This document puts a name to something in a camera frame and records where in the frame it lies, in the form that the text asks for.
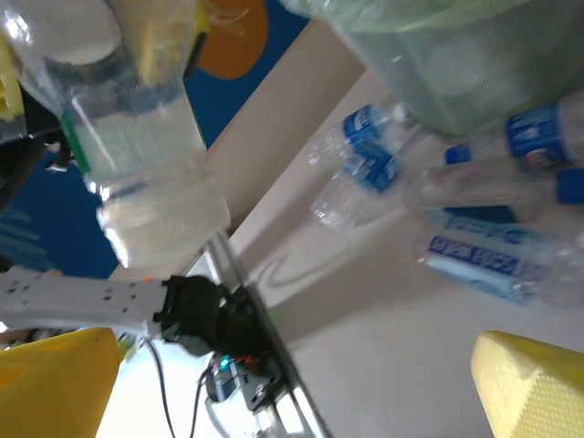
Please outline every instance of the clear plastic bottle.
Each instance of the clear plastic bottle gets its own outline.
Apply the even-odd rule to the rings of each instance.
[[[420,263],[522,306],[584,305],[584,250],[558,235],[438,214],[415,244]]]
[[[584,169],[525,172],[510,158],[432,167],[414,174],[404,204],[499,223],[529,222],[558,203],[584,203]]]
[[[447,164],[494,157],[523,157],[532,169],[584,160],[584,91],[559,103],[509,118],[499,132],[450,148]]]
[[[419,127],[402,103],[367,105],[312,137],[308,161],[325,169],[338,169],[362,141],[376,141],[396,153]]]
[[[52,99],[124,266],[193,255],[229,226],[225,199],[205,169],[182,61],[159,62],[170,28],[184,40],[186,59],[194,2],[2,5],[8,41],[31,75],[26,83]]]
[[[345,161],[310,211],[340,232],[389,212],[387,194],[400,172],[399,161],[379,143],[363,141]]]

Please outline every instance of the white table surface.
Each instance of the white table surface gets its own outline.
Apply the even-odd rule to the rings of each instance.
[[[323,127],[386,94],[366,73]],[[427,142],[416,166],[441,162],[443,148]],[[329,175],[307,156],[304,148],[231,242],[336,437],[492,436],[470,372],[482,330],[584,350],[582,314],[518,308],[419,266],[422,224],[401,207],[404,178],[383,220],[349,235],[326,229],[308,207]],[[572,213],[538,226],[575,237],[584,216]]]

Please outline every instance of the robotic arm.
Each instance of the robotic arm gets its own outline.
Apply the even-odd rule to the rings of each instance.
[[[10,329],[110,327],[177,342],[195,356],[260,356],[269,349],[259,324],[203,276],[110,282],[13,266],[0,273],[0,321]]]

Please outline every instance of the yellow foam pad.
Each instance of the yellow foam pad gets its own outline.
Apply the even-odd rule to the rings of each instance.
[[[495,438],[584,437],[584,354],[487,331],[471,370]]]
[[[125,26],[125,37],[141,77],[148,85],[160,83],[169,72],[179,78],[196,38],[209,33],[202,0],[196,1],[194,9],[190,0],[175,1],[172,7],[161,0],[113,0],[112,3]]]
[[[0,34],[0,120],[10,123],[17,116],[24,116],[18,77],[12,64],[10,48]]]
[[[2,438],[95,438],[118,375],[109,328],[0,352]]]

